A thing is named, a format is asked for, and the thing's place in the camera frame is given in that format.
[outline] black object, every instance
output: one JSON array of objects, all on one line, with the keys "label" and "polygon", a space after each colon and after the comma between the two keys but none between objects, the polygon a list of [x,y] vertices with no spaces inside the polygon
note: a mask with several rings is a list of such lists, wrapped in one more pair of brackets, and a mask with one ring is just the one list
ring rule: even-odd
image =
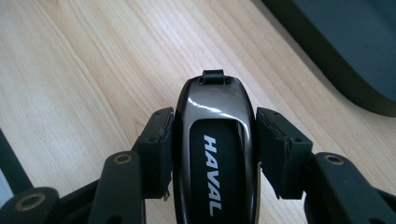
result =
[{"label": "black object", "polygon": [[347,99],[396,117],[396,2],[262,0]]},{"label": "black object", "polygon": [[258,157],[248,95],[222,70],[188,80],[177,103],[174,193],[177,223],[254,223]]},{"label": "black object", "polygon": [[21,193],[33,187],[2,130],[0,130],[0,169],[3,171],[14,194]]},{"label": "black object", "polygon": [[308,223],[396,223],[395,197],[373,188],[347,158],[312,154],[312,142],[278,112],[259,108],[257,124],[262,172],[277,197],[306,192]]},{"label": "black object", "polygon": [[166,199],[169,196],[168,185],[173,170],[173,121],[172,107],[156,111],[132,148],[141,156],[142,176],[149,176],[143,179],[145,199]]},{"label": "black object", "polygon": [[140,167],[133,151],[107,158],[88,223],[146,223]]},{"label": "black object", "polygon": [[[25,190],[0,209],[0,223],[145,223],[144,199],[167,196],[172,147],[178,223],[257,220],[259,158],[276,197],[300,199],[305,191],[308,223],[396,223],[396,197],[371,187],[347,158],[312,154],[312,142],[275,111],[258,108],[254,120],[237,79],[216,77],[203,84],[201,78],[186,84],[175,121],[170,107],[155,112],[133,151],[110,156],[98,181],[62,199],[55,189]],[[258,139],[257,147],[252,139]],[[181,147],[186,145],[189,153]],[[191,175],[190,186],[183,186],[183,173]],[[145,183],[156,186],[144,189]]]},{"label": "black object", "polygon": [[256,120],[262,172],[276,197],[301,199],[304,189],[300,171],[311,158],[312,142],[273,110],[259,107]]}]

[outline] screw hole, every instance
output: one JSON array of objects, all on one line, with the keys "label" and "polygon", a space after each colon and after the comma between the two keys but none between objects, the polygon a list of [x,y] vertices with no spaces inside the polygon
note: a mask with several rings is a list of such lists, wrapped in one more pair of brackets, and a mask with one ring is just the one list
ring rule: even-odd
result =
[{"label": "screw hole", "polygon": [[334,155],[326,155],[326,156],[324,156],[324,159],[327,162],[329,162],[331,164],[334,164],[334,165],[343,165],[344,164],[344,160],[343,159],[341,159],[341,158],[339,158],[337,156],[334,156]]},{"label": "screw hole", "polygon": [[108,219],[106,224],[120,224],[120,223],[122,223],[121,217],[111,217]]},{"label": "screw hole", "polygon": [[132,159],[132,156],[128,155],[128,154],[121,154],[119,156],[117,156],[116,158],[114,158],[114,162],[116,164],[124,164],[129,162]]},{"label": "screw hole", "polygon": [[382,220],[380,220],[380,219],[378,219],[378,218],[374,218],[374,217],[370,218],[370,219],[369,219],[369,222],[370,222],[371,224],[385,224],[384,221],[382,221]]},{"label": "screw hole", "polygon": [[156,139],[157,139],[157,138],[155,138],[155,137],[147,137],[145,140],[146,140],[147,142],[155,142]]},{"label": "screw hole", "polygon": [[29,211],[39,206],[44,200],[46,200],[46,195],[43,193],[30,194],[20,199],[15,205],[15,209],[19,212]]}]

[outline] metal ring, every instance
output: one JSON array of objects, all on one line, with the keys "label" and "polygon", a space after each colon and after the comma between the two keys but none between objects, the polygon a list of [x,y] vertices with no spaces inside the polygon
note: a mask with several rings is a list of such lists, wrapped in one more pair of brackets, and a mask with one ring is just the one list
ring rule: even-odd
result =
[{"label": "metal ring", "polygon": [[116,158],[114,158],[114,162],[116,164],[124,164],[129,162],[132,159],[131,155],[128,154],[120,154]]},{"label": "metal ring", "polygon": [[15,210],[19,212],[29,211],[36,208],[46,200],[46,195],[43,193],[29,194],[20,199],[15,205]]},{"label": "metal ring", "polygon": [[325,155],[324,159],[334,165],[344,165],[344,160],[338,156],[335,155]]}]

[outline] wooden table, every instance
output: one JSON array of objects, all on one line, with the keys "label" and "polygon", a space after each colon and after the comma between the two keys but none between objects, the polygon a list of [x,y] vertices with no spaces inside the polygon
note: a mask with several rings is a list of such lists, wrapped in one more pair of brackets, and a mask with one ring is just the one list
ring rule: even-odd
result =
[{"label": "wooden table", "polygon": [[[129,150],[188,78],[217,68],[315,152],[347,156],[396,194],[396,119],[349,102],[260,1],[0,2],[0,127],[34,185],[61,196]],[[276,200],[262,178],[260,223],[305,223],[302,204]],[[173,197],[147,200],[147,214],[176,223]]]}]

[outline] wood grain surface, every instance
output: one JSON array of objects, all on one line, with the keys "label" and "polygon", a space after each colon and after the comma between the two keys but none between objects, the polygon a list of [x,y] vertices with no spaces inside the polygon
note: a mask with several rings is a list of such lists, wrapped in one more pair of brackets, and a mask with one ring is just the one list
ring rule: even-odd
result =
[{"label": "wood grain surface", "polygon": [[[218,68],[315,152],[347,156],[396,194],[396,119],[349,102],[260,1],[0,1],[0,127],[33,184],[62,196],[131,149],[187,79]],[[173,197],[147,200],[147,214],[176,223]],[[260,217],[306,222],[303,202],[278,201],[263,176]]]}]

